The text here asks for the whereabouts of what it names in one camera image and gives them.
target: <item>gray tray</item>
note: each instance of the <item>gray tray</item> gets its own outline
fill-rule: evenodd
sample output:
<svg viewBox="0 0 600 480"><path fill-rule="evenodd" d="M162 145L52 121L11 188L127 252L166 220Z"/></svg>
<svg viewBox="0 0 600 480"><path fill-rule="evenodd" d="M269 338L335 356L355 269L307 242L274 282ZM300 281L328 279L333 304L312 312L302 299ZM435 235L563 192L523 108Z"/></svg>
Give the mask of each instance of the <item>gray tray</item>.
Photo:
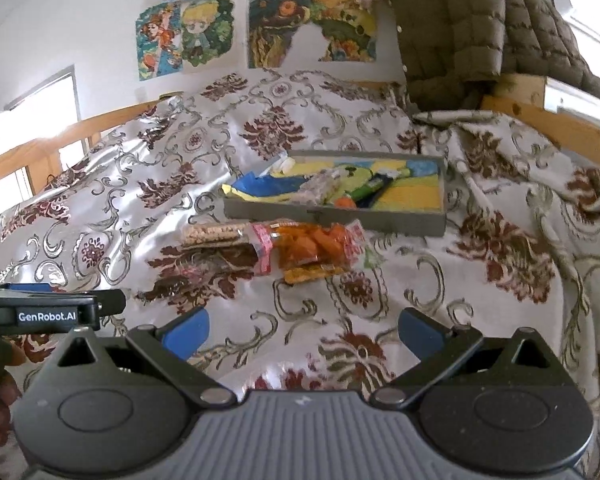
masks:
<svg viewBox="0 0 600 480"><path fill-rule="evenodd" d="M302 206L286 203L264 203L248 202L239 198L224 199L224 214L227 218L250 219L254 221L268 221L278 218L288 218L298 222L314 222L329 226L335 222L347 224L356 218L365 229L385 233L401 233L408 236L435 236L441 237L445 234L446 212L445 212L445 165L440 156L429 155L407 155L403 153L379 153L379 152L337 152L311 150L292 150L287 152L291 157L326 157L345 156L353 158L390 158L393 160L434 160L439 169L440 203L442 209L439 212L430 211L371 211L365 209L341 209L333 206ZM265 171L275 163L269 161L262 168Z"/></svg>

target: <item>pink label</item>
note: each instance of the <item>pink label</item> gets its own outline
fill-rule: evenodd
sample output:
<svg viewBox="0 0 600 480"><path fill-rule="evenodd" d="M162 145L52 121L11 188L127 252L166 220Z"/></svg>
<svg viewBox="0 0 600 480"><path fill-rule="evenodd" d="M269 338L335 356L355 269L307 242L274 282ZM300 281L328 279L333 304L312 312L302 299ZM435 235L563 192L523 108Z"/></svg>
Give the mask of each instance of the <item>pink label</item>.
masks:
<svg viewBox="0 0 600 480"><path fill-rule="evenodd" d="M271 250L273 241L266 227L260 224L252 224L251 227L258 237L259 247L256 247L258 253L258 263L256 264L257 274L269 274L271 272Z"/></svg>
<svg viewBox="0 0 600 480"><path fill-rule="evenodd" d="M359 220L346 226L350 235L350 243L345 244L344 252L350 265L353 265L359 257L365 253L365 231Z"/></svg>

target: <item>wooden railing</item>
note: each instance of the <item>wooden railing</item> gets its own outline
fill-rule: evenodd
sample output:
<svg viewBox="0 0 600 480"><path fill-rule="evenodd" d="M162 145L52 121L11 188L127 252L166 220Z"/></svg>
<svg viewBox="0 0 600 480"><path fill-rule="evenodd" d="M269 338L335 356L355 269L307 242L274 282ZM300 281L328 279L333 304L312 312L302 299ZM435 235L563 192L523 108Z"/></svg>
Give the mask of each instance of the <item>wooden railing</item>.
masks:
<svg viewBox="0 0 600 480"><path fill-rule="evenodd" d="M589 121L568 114L554 114L506 97L486 96L481 108L514 117L536 129L559 148L575 152L600 166L600 128Z"/></svg>
<svg viewBox="0 0 600 480"><path fill-rule="evenodd" d="M89 147L100 140L100 134L153 107L157 101L120 108L106 114L72 124L61 134L50 139L34 139L0 155L0 180L24 168L33 195L48 184L50 176L62 173L59 150L78 140L86 139Z"/></svg>

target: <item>blanket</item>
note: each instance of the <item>blanket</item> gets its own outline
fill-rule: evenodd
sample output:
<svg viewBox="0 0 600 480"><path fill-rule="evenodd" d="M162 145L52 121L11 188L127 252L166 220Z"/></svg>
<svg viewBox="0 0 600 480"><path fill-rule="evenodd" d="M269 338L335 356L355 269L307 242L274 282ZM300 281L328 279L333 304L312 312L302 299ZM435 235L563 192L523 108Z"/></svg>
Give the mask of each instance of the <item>blanket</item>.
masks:
<svg viewBox="0 0 600 480"><path fill-rule="evenodd" d="M376 268L289 286L279 269L170 282L182 228L223 220L219 186L282 149L443 155L446 234L369 232ZM248 254L234 254L248 267ZM417 363L397 338L414 306L451 326L508 337L535 327L596 415L582 462L600 479L600 169L581 168L546 138L494 112L410 118L391 99L328 75L234 73L161 101L111 132L32 200L0 215L0 282L57 290L122 288L101 335L164 325L196 306L209 336L193 366L247 388L355 388L368 396ZM61 336L14 338L26 390ZM45 428L40 427L40 438ZM14 438L0 475L25 467Z"/></svg>

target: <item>quilted jacket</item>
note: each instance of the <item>quilted jacket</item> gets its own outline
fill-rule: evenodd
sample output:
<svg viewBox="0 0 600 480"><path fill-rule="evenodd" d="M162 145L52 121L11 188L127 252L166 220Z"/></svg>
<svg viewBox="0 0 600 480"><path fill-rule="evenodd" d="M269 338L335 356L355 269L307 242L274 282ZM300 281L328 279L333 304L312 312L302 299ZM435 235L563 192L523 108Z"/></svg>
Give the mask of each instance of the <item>quilted jacket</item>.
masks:
<svg viewBox="0 0 600 480"><path fill-rule="evenodd" d="M600 98L600 78L548 0L392 0L421 110L474 108L503 73L549 76Z"/></svg>

